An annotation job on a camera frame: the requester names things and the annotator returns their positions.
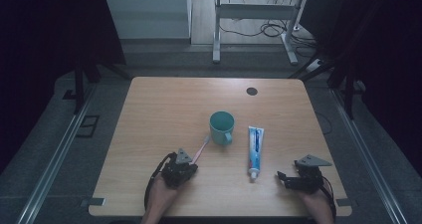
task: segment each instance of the wall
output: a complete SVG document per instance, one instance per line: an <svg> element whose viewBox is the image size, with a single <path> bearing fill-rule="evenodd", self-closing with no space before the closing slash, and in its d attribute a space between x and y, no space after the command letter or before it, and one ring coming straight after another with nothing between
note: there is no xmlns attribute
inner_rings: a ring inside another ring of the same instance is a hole
<svg viewBox="0 0 422 224"><path fill-rule="evenodd" d="M191 0L106 0L120 39L190 38Z"/></svg>

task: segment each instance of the table leg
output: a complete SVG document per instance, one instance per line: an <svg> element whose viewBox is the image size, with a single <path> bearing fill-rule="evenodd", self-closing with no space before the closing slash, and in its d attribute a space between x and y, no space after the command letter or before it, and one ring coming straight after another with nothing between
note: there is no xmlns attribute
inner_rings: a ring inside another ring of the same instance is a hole
<svg viewBox="0 0 422 224"><path fill-rule="evenodd" d="M214 31L214 46L212 51L212 62L220 63L220 5L221 1L217 0L215 4L215 31Z"/></svg>
<svg viewBox="0 0 422 224"><path fill-rule="evenodd" d="M298 64L298 58L296 57L295 51L293 50L290 41L292 38L292 32L295 28L296 20L298 19L299 12L301 11L302 1L303 0L296 1L292 18L289 22L288 30L286 31L286 34L282 34L283 45L285 46L286 52L289 56L289 60L293 66Z"/></svg>

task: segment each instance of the cup handle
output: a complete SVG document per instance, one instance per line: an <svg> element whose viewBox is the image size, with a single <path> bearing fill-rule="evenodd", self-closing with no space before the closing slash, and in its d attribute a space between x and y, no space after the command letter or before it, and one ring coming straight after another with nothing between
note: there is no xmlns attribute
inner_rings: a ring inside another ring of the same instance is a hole
<svg viewBox="0 0 422 224"><path fill-rule="evenodd" d="M230 132L226 132L225 135L226 135L227 142L231 143L232 142L232 134L230 134Z"/></svg>

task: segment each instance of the wrist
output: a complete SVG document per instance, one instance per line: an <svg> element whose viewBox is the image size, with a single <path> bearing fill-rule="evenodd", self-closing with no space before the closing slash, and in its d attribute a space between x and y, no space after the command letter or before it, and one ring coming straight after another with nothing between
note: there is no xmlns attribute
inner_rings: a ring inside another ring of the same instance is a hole
<svg viewBox="0 0 422 224"><path fill-rule="evenodd" d="M161 219L164 210L161 208L148 207L143 214L141 224L156 224Z"/></svg>

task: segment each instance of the toothpaste cap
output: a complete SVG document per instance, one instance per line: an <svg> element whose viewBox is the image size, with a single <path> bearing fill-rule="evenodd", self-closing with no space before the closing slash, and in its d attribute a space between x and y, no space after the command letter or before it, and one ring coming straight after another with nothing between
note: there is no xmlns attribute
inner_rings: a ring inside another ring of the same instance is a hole
<svg viewBox="0 0 422 224"><path fill-rule="evenodd" d="M254 180L257 179L257 172L253 171L251 173L251 178L254 179Z"/></svg>

